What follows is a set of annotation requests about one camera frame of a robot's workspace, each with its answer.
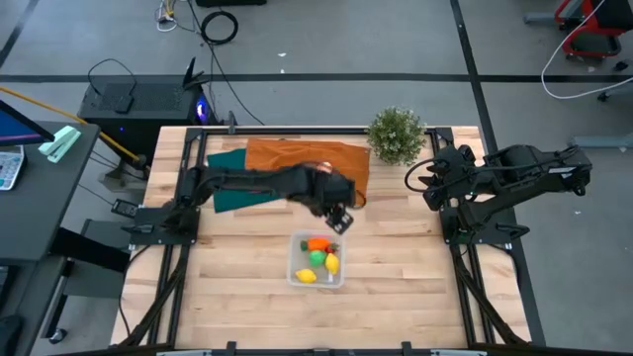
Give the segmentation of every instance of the green cloth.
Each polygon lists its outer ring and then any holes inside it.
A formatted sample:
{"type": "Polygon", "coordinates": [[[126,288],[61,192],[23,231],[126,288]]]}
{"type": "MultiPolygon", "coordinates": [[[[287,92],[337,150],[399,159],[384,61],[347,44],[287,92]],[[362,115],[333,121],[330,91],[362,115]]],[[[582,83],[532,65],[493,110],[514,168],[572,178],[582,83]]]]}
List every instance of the green cloth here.
{"type": "MultiPolygon", "coordinates": [[[[209,161],[210,167],[244,169],[244,167],[246,167],[246,149],[236,149],[226,153],[210,154],[207,156],[207,160],[209,161]]],[[[220,191],[214,193],[213,197],[216,213],[250,207],[279,199],[277,195],[271,195],[268,193],[240,191],[220,191]]]]}

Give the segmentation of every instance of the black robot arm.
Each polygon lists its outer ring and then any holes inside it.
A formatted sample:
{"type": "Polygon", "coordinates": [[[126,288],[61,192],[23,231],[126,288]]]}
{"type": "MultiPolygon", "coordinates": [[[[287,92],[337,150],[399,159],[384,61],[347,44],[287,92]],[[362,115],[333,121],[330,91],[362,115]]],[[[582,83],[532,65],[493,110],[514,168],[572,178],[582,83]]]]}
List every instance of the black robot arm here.
{"type": "Polygon", "coordinates": [[[292,202],[301,203],[337,233],[344,233],[353,223],[345,208],[356,203],[353,181],[327,166],[297,164],[276,171],[240,170],[214,167],[194,167],[187,171],[178,202],[170,203],[171,213],[163,227],[174,232],[186,230],[196,212],[214,192],[237,190],[273,193],[292,202]]]}
{"type": "Polygon", "coordinates": [[[428,188],[418,191],[433,211],[456,199],[463,231],[483,229],[495,213],[544,193],[582,196],[591,171],[591,163],[577,146],[542,152],[531,145],[514,145],[485,156],[484,165],[477,167],[469,146],[448,145],[432,162],[427,169],[433,175],[418,178],[428,188]],[[482,194],[492,196],[475,201],[482,194]]]}

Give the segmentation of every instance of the wooden tabletop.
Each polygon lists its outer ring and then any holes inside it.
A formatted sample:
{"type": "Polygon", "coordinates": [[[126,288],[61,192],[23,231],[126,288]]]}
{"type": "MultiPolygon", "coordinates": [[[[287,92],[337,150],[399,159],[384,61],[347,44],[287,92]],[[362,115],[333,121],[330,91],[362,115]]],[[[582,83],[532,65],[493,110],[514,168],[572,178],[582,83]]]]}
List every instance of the wooden tabletop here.
{"type": "MultiPolygon", "coordinates": [[[[478,128],[452,129],[455,144],[469,144],[481,159],[478,128]]],[[[161,130],[146,206],[159,207],[173,198],[185,131],[161,130]]],[[[244,148],[250,137],[213,135],[207,154],[244,148]]],[[[368,146],[364,135],[257,137],[368,146]]],[[[193,161],[196,150],[192,152],[193,161]]],[[[432,155],[428,142],[419,159],[432,155]]],[[[406,172],[404,166],[371,156],[367,206],[351,213],[355,223],[345,237],[345,283],[337,290],[293,287],[286,281],[290,234],[327,229],[322,219],[287,201],[215,214],[210,199],[202,207],[198,243],[189,258],[176,347],[222,349],[228,341],[236,341],[240,349],[400,348],[402,341],[415,348],[466,347],[439,216],[420,194],[405,187],[406,172]]],[[[529,339],[511,259],[488,246],[478,250],[489,299],[512,329],[529,339]]],[[[131,328],[154,300],[162,252],[162,246],[152,246],[130,268],[122,304],[131,328]]],[[[478,309],[470,301],[478,340],[483,341],[478,309]]],[[[169,311],[170,302],[159,341],[166,338],[169,311]]],[[[125,336],[118,316],[112,342],[125,336]]]]}

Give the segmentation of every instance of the potted plant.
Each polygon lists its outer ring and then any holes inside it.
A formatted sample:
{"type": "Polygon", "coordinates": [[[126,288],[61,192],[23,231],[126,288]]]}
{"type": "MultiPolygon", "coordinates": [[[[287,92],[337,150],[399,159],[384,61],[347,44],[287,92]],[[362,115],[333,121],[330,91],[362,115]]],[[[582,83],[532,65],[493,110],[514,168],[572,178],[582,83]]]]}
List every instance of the potted plant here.
{"type": "Polygon", "coordinates": [[[369,144],[381,160],[412,165],[426,143],[424,125],[413,111],[390,107],[378,113],[367,129],[369,144]]]}

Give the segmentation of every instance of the gray floor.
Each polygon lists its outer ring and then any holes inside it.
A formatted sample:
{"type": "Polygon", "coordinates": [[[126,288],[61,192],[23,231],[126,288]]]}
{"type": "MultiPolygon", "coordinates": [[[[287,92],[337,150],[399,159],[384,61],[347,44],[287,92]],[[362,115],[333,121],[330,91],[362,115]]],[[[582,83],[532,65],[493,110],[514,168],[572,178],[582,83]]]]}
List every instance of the gray floor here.
{"type": "MultiPolygon", "coordinates": [[[[540,74],[563,38],[556,28],[522,23],[525,11],[548,11],[549,0],[460,0],[480,74],[540,74]]],[[[41,0],[0,74],[85,75],[97,61],[115,57],[135,73],[180,74],[191,56],[199,69],[210,55],[194,35],[159,33],[152,21],[157,0],[41,0]]],[[[0,44],[9,38],[26,7],[24,0],[0,3],[0,44]]],[[[263,7],[229,8],[240,21],[234,42],[218,48],[226,73],[434,73],[465,74],[466,65],[450,3],[445,0],[270,0],[263,7]]],[[[198,9],[200,16],[210,10],[198,9]]],[[[185,3],[176,15],[191,28],[185,3]]],[[[214,25],[226,32],[226,23],[214,25]]],[[[622,38],[622,57],[633,54],[633,38],[622,38]]],[[[569,63],[559,55],[550,74],[608,73],[602,66],[569,63]]],[[[116,65],[99,74],[121,74],[116,65]]],[[[86,83],[6,84],[69,112],[76,112],[86,83]]],[[[601,84],[556,84],[573,94],[601,84]]],[[[480,124],[470,83],[449,82],[235,82],[246,106],[267,124],[367,124],[385,106],[414,109],[431,125],[480,124]]],[[[542,149],[566,145],[575,134],[633,132],[630,97],[598,103],[548,97],[540,84],[483,84],[499,147],[531,143],[542,149]]],[[[252,124],[223,83],[214,84],[218,112],[229,110],[252,124]]],[[[39,120],[65,118],[14,98],[0,99],[39,120]]],[[[96,150],[115,155],[98,144],[96,150]]],[[[528,268],[548,345],[633,352],[633,213],[627,173],[631,152],[588,150],[594,164],[588,195],[549,195],[516,208],[531,227],[523,238],[528,268]]],[[[115,195],[96,182],[105,168],[91,162],[82,184],[110,201],[115,195]]],[[[139,201],[138,196],[119,195],[139,201]]],[[[83,189],[73,198],[64,226],[83,220],[114,220],[110,208],[83,189]]],[[[34,355],[105,347],[116,303],[70,300],[61,325],[70,331],[56,346],[39,342],[34,355]]]]}

